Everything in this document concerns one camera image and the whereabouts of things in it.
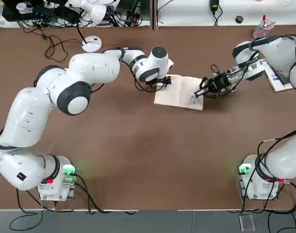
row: gray floor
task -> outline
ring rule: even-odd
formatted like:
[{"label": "gray floor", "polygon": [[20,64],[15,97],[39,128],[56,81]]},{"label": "gray floor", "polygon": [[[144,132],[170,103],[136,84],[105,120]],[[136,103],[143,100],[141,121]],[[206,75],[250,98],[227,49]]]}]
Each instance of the gray floor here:
[{"label": "gray floor", "polygon": [[[12,232],[8,225],[22,212],[0,211],[0,233]],[[38,223],[40,215],[19,219],[14,228],[27,228]],[[267,213],[253,214],[257,233],[267,233]],[[291,215],[272,215],[271,232],[283,227],[293,227]],[[95,214],[86,213],[48,213],[43,215],[42,223],[29,233],[55,232],[101,232],[101,233],[240,233],[239,215],[226,211],[139,211],[133,216],[125,213]],[[294,229],[282,233],[292,233]]]}]

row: robot end effector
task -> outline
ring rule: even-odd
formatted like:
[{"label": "robot end effector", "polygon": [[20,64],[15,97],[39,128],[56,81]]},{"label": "robot end effector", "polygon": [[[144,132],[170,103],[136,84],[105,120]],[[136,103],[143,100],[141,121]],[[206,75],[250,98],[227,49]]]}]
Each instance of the robot end effector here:
[{"label": "robot end effector", "polygon": [[207,93],[228,93],[234,91],[242,80],[252,81],[264,73],[267,63],[278,76],[286,77],[296,90],[296,35],[271,36],[238,44],[232,53],[237,66],[227,72],[215,72],[214,77],[205,77],[195,97]]}]

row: brown table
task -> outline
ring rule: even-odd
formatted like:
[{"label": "brown table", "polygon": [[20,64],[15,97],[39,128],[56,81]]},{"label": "brown table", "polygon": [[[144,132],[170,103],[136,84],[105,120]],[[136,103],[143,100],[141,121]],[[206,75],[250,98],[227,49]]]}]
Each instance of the brown table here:
[{"label": "brown table", "polygon": [[[175,62],[172,74],[202,78],[235,65],[232,49],[252,40],[254,27],[100,28],[103,49],[139,46],[147,54],[163,46]],[[73,29],[46,29],[62,40],[79,39]],[[296,33],[296,26],[276,26],[271,35]],[[38,72],[56,64],[43,56],[49,42],[19,29],[0,30],[0,129],[17,92],[32,86]],[[56,58],[64,54],[56,48]],[[66,44],[70,56],[82,53]],[[61,64],[68,67],[68,61]],[[91,195],[105,209],[240,209],[236,167],[256,153],[260,141],[296,129],[296,91],[274,94],[263,76],[242,82],[226,98],[205,99],[204,111],[154,105],[154,94],[135,89],[126,65],[116,81],[93,94],[79,116],[55,109],[42,140],[32,151],[64,155],[80,168]],[[38,208],[21,193],[24,208]],[[284,193],[270,208],[290,208]],[[60,208],[86,209],[86,197]],[[249,201],[261,208],[262,201]],[[0,209],[17,208],[15,189],[0,176]]]}]

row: power cord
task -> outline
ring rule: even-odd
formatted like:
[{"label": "power cord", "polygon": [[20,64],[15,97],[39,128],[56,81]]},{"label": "power cord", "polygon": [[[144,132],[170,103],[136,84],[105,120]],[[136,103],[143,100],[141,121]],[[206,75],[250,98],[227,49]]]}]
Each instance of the power cord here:
[{"label": "power cord", "polygon": [[216,18],[216,16],[215,16],[215,13],[212,13],[213,14],[213,16],[214,16],[214,18],[215,18],[215,23],[214,23],[214,26],[218,26],[218,20],[219,20],[219,18],[221,17],[221,15],[223,14],[223,10],[222,10],[222,8],[221,8],[221,6],[218,4],[218,7],[220,8],[220,10],[221,10],[221,13],[220,13],[220,15]]},{"label": "power cord", "polygon": [[[59,37],[55,36],[55,35],[45,35],[43,33],[43,30],[41,29],[40,26],[34,28],[34,29],[29,29],[29,28],[26,28],[20,21],[17,21],[17,24],[20,26],[20,28],[23,29],[24,33],[26,34],[29,34],[29,33],[33,33],[33,34],[36,34],[36,35],[39,35],[42,37],[43,40],[49,40],[50,41],[50,45],[49,47],[47,48],[47,50],[45,50],[44,52],[44,56],[47,58],[47,59],[50,59],[50,60],[54,60],[56,62],[64,62],[67,57],[68,57],[68,52],[65,50],[65,47],[64,47],[64,43],[80,43],[81,42],[77,39],[70,39],[70,40],[65,40],[65,41],[62,41]],[[53,38],[57,39],[59,42],[58,43],[55,43]],[[61,45],[62,49],[63,49],[63,52],[66,54],[66,56],[62,59],[62,60],[57,60],[55,58],[52,58],[52,56],[54,55],[55,53],[55,47],[58,46],[58,45]]]},{"label": "power cord", "polygon": [[95,89],[95,90],[93,90],[92,91],[92,93],[95,93],[96,91],[99,91],[102,87],[104,86],[104,83],[103,84],[101,84],[101,86],[100,87],[98,87],[97,89]]},{"label": "power cord", "polygon": [[156,90],[148,90],[149,88],[151,88],[152,86],[151,85],[148,85],[146,88],[143,88],[140,83],[138,83],[137,79],[135,78],[135,88],[138,90],[138,91],[145,91],[145,92],[157,92],[157,91],[160,91],[163,87],[164,87],[164,83],[163,85],[159,88],[159,89],[156,89]]},{"label": "power cord", "polygon": [[20,231],[20,232],[22,232],[22,231],[28,231],[28,230],[31,230],[31,229],[37,227],[38,225],[40,225],[40,223],[41,223],[42,220],[43,220],[43,211],[41,211],[41,219],[40,219],[40,221],[39,221],[36,225],[34,225],[33,227],[28,227],[28,228],[25,228],[25,229],[16,229],[16,228],[13,228],[13,227],[12,227],[12,224],[13,224],[16,220],[18,220],[18,219],[20,219],[20,218],[28,217],[28,216],[35,216],[35,215],[38,215],[38,214],[39,214],[39,213],[36,213],[36,212],[27,212],[27,211],[25,211],[25,210],[21,207],[21,205],[20,205],[20,200],[19,200],[19,192],[18,192],[18,189],[16,189],[16,197],[17,197],[17,203],[18,203],[18,206],[19,206],[20,210],[21,210],[23,213],[25,213],[26,215],[22,215],[22,216],[19,216],[19,217],[13,219],[13,220],[11,221],[10,225],[8,226],[8,228],[9,228],[10,230],[12,230],[12,231]]},{"label": "power cord", "polygon": [[93,214],[96,213],[96,212],[93,212],[93,213],[91,212],[91,209],[90,209],[90,201],[92,202],[92,204],[94,205],[95,209],[96,209],[99,213],[102,213],[102,214],[108,214],[108,213],[111,213],[111,211],[104,211],[104,210],[100,209],[100,208],[96,205],[96,203],[94,202],[93,198],[90,196],[90,194],[89,194],[89,192],[88,192],[88,189],[87,189],[87,185],[86,185],[84,179],[83,179],[80,175],[77,175],[77,174],[75,174],[74,176],[77,176],[77,177],[80,178],[81,181],[83,182],[84,187],[81,186],[79,183],[76,183],[76,185],[78,185],[83,191],[85,191],[85,193],[86,193],[86,195],[87,195],[88,213],[89,213],[90,215],[93,215]]},{"label": "power cord", "polygon": [[164,5],[162,5],[162,6],[157,10],[157,22],[158,22],[158,13],[159,13],[159,11],[160,11],[164,6],[166,6],[167,4],[169,4],[169,3],[172,2],[172,1],[174,1],[174,0],[169,0],[167,3],[165,3]]},{"label": "power cord", "polygon": [[[271,227],[270,227],[270,217],[271,217],[271,214],[272,214],[272,213],[269,213],[269,215],[268,215],[268,220],[267,220],[269,233],[272,233],[272,232],[271,232]],[[292,215],[292,217],[293,217],[295,227],[284,227],[284,228],[282,228],[282,229],[279,229],[279,230],[277,231],[277,233],[279,233],[279,232],[281,232],[281,231],[283,231],[283,230],[288,230],[288,229],[295,229],[295,230],[296,230],[296,217],[295,217],[294,213],[291,213],[291,215]]]},{"label": "power cord", "polygon": [[[79,183],[76,183],[77,186],[79,186],[85,193],[86,193],[86,196],[87,196],[87,204],[88,204],[88,213],[91,214],[91,215],[94,215],[97,211],[101,214],[109,214],[111,213],[112,211],[104,211],[102,210],[99,206],[96,205],[95,201],[93,200],[93,198],[91,197],[90,193],[88,192],[88,188],[87,188],[87,184],[86,182],[84,181],[84,179],[80,176],[80,175],[77,175],[77,174],[74,174],[73,176],[77,176],[81,179],[82,183],[84,186],[80,185]],[[90,209],[90,202],[93,204],[94,208],[97,210],[95,212],[92,212],[91,209]],[[136,211],[134,212],[128,212],[128,211],[125,211],[126,214],[128,215],[134,215],[136,213]]]}]

